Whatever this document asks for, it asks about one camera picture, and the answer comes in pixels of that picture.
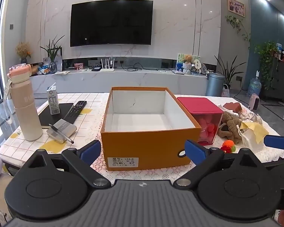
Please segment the orange crochet strawberry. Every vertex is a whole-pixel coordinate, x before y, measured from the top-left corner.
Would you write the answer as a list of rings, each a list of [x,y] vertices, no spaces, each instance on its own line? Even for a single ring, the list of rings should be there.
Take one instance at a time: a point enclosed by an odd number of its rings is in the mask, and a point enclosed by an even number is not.
[[[236,146],[232,140],[225,140],[220,149],[226,154],[231,154],[236,151]]]

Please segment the white cloth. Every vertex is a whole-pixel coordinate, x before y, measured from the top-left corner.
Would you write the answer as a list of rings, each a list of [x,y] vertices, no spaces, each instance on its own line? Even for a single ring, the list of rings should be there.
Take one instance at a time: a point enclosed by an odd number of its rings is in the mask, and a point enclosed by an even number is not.
[[[239,135],[242,138],[243,145],[252,152],[259,152],[264,148],[264,140],[257,144],[255,140],[255,135],[251,129],[240,129],[238,128]]]

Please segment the brown plush toy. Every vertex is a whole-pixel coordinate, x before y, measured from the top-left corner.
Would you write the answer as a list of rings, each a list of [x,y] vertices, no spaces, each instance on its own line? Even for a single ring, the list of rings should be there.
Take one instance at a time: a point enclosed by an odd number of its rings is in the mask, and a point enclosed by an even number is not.
[[[242,141],[237,128],[237,126],[241,126],[241,123],[239,118],[233,117],[228,112],[224,112],[221,119],[221,125],[218,129],[218,136],[227,138],[228,140],[232,140],[234,144],[238,144]]]

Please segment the brown cat-shaped sponge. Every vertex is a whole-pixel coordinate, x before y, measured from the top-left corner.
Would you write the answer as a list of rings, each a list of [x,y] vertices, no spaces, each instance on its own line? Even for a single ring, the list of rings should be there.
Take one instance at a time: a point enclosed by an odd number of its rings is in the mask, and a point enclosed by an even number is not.
[[[238,102],[236,102],[236,103],[233,103],[233,102],[225,103],[223,105],[223,107],[227,110],[234,112],[234,113],[240,113],[242,111],[241,104],[238,103]]]

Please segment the black pen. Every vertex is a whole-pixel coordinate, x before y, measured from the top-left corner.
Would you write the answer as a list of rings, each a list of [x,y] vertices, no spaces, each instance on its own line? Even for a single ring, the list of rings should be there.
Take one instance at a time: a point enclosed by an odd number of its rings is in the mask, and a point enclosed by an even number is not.
[[[64,133],[62,133],[60,130],[58,130],[54,125],[52,124],[49,124],[49,126],[57,133],[59,134],[60,136],[62,136],[65,140],[67,140],[68,142],[70,143],[74,143],[73,140],[71,140],[69,137],[67,137]]]

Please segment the yellow cloth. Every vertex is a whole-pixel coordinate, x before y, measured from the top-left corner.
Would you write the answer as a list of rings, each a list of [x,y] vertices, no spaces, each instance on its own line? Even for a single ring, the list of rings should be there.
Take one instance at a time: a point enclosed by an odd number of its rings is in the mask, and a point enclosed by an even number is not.
[[[269,132],[263,127],[263,125],[257,122],[243,121],[241,123],[240,129],[251,129],[255,135],[257,144],[262,142],[264,137],[269,134]]]

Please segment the silver metal card case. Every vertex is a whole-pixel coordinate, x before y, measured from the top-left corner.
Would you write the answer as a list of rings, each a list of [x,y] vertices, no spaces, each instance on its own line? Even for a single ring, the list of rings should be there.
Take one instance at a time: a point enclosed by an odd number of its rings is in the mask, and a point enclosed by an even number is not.
[[[69,138],[71,138],[71,136],[77,130],[77,127],[74,124],[71,124],[65,121],[64,119],[60,119],[58,122],[56,122],[53,125]],[[47,134],[50,138],[54,139],[56,142],[60,144],[67,142],[67,140],[65,140],[62,136],[57,134],[51,127],[47,130]]]

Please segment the red lidded plastic box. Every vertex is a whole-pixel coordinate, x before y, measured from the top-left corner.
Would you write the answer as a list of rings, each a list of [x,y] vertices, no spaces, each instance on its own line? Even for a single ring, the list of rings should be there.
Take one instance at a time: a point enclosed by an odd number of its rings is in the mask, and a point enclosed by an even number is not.
[[[212,145],[221,124],[223,111],[204,97],[178,97],[181,104],[201,126],[200,145]]]

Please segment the black remote control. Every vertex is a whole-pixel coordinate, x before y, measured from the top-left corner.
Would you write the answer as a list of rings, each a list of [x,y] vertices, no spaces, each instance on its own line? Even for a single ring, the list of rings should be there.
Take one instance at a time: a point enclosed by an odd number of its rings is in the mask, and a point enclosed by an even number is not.
[[[73,124],[77,117],[80,115],[81,111],[84,109],[84,107],[86,106],[87,101],[86,100],[81,100],[78,101],[77,104],[75,104],[70,111],[68,112],[68,114],[63,118],[65,121]]]

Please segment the pink space heater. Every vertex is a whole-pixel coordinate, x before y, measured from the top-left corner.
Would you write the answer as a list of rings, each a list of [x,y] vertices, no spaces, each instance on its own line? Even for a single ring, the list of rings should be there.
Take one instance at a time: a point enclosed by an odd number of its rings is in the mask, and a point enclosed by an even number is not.
[[[259,104],[260,104],[259,96],[255,93],[253,93],[250,96],[250,100],[249,100],[249,103],[248,103],[249,110],[256,111],[259,107]]]

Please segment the black notebook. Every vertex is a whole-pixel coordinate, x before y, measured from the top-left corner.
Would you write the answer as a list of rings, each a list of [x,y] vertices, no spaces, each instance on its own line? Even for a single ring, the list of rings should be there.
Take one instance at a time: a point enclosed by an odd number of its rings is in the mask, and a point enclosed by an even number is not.
[[[41,127],[43,129],[49,129],[49,124],[55,124],[60,119],[64,119],[66,115],[70,112],[73,107],[73,103],[61,103],[59,105],[60,113],[52,115],[50,109],[47,106],[38,116],[40,120]]]

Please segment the water jug with pump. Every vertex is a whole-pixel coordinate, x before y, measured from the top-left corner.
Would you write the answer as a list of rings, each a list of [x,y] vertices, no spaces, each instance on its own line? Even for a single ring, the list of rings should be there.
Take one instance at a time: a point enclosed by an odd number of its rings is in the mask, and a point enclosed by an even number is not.
[[[255,78],[250,80],[247,95],[250,97],[253,94],[256,94],[257,96],[259,96],[261,88],[262,88],[262,84],[260,81],[260,71],[256,71]]]

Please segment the pastel woven basket bag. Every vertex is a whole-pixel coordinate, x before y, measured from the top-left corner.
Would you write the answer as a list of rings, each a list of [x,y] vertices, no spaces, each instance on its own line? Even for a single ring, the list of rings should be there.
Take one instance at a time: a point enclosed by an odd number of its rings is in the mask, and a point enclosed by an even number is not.
[[[230,90],[227,84],[223,84],[222,97],[230,97]]]

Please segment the orange cardboard box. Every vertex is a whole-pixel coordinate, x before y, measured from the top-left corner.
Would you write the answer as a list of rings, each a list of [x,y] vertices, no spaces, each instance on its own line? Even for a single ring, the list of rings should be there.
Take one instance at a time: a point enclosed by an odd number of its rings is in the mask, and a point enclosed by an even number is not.
[[[109,171],[185,166],[187,140],[198,141],[201,126],[163,87],[112,87],[101,128]]]

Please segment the small milk carton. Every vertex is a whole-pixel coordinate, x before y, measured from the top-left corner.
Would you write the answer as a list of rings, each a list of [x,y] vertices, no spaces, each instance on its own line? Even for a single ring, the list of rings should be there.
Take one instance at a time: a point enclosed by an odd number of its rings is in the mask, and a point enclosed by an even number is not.
[[[60,113],[56,83],[47,88],[48,106],[51,115]]]

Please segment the blue metal trash bin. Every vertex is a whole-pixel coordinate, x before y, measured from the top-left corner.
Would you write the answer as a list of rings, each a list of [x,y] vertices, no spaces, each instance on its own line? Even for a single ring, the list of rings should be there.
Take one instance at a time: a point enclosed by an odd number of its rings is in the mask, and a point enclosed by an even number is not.
[[[207,75],[206,96],[221,96],[225,77],[220,73],[210,72]]]

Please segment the potted snake plant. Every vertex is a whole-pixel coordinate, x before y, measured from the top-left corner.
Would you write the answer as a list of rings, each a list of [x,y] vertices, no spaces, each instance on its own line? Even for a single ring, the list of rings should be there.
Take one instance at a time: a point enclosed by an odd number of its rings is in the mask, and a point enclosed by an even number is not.
[[[221,57],[215,56],[215,59],[216,59],[218,65],[221,68],[221,70],[218,71],[218,73],[220,73],[221,75],[224,76],[225,84],[227,85],[228,88],[230,88],[232,79],[236,75],[243,73],[243,71],[238,71],[237,68],[246,64],[246,62],[236,64],[237,55],[235,56],[235,58],[233,59],[233,61],[230,64],[228,62],[224,63]]]

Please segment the white wifi router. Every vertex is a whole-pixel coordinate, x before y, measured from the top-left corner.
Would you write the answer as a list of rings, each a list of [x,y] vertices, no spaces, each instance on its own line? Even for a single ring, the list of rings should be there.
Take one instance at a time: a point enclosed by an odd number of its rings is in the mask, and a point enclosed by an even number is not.
[[[114,63],[115,59],[111,60],[109,58],[105,58],[105,61],[101,59],[101,69],[100,72],[114,72]]]

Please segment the green bushy potted plant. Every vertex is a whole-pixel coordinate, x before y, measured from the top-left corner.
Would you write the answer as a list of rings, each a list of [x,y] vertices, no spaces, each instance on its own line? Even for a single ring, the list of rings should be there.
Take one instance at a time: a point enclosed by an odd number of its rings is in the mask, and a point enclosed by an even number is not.
[[[262,45],[255,46],[254,52],[259,55],[261,84],[265,90],[268,90],[272,80],[273,59],[277,52],[276,43],[271,41],[264,42]]]

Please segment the teddy bear on stand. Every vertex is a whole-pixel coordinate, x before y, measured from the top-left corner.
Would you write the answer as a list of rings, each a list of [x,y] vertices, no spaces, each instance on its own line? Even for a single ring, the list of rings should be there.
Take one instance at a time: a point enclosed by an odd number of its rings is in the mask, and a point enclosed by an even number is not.
[[[186,54],[183,59],[183,73],[186,75],[191,74],[192,69],[192,55]]]

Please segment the pink beige water bottle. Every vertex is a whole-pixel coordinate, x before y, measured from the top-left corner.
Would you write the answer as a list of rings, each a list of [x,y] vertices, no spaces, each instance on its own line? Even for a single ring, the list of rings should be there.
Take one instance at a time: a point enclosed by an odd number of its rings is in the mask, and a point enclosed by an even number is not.
[[[24,138],[34,141],[41,137],[42,127],[35,106],[34,92],[29,64],[14,65],[7,74],[8,81],[4,88],[4,98],[11,97],[15,113]]]

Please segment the green plant in vase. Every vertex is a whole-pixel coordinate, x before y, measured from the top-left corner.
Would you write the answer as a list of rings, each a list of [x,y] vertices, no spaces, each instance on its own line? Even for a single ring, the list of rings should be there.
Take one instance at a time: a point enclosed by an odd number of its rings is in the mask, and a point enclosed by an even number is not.
[[[55,38],[53,40],[49,40],[48,44],[45,47],[40,46],[41,49],[45,50],[50,58],[49,69],[51,73],[57,72],[57,64],[55,63],[55,58],[58,53],[61,53],[62,47],[58,44],[61,39],[64,38],[65,35],[61,36],[59,39]]]

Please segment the dried flowers in vase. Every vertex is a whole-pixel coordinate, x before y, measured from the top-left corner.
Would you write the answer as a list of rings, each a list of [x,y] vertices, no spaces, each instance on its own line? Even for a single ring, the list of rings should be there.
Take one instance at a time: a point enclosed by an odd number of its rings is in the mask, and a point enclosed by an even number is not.
[[[31,58],[29,43],[19,42],[16,46],[16,54],[20,57],[22,64],[27,64],[27,58]]]

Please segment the hanging ivy vine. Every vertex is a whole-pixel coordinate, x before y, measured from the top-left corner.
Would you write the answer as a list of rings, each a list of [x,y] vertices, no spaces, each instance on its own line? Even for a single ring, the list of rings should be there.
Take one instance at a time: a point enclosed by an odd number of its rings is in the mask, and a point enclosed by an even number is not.
[[[236,30],[237,34],[240,34],[244,41],[247,41],[250,43],[250,33],[245,29],[242,19],[238,19],[237,17],[233,15],[226,15],[225,16],[226,22],[232,26],[233,29]]]

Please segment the wall mounted black television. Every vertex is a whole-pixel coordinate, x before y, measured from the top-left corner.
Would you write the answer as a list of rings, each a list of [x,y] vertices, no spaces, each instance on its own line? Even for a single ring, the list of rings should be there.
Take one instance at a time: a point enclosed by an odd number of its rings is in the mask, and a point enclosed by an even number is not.
[[[70,46],[150,45],[153,1],[102,0],[73,4]]]

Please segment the framed wall picture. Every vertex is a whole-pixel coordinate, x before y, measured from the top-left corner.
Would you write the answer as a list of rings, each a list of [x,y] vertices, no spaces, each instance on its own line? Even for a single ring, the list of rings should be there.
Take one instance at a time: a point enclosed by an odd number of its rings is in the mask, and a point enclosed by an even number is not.
[[[245,17],[245,5],[237,0],[227,0],[228,11],[237,14],[241,17]]]

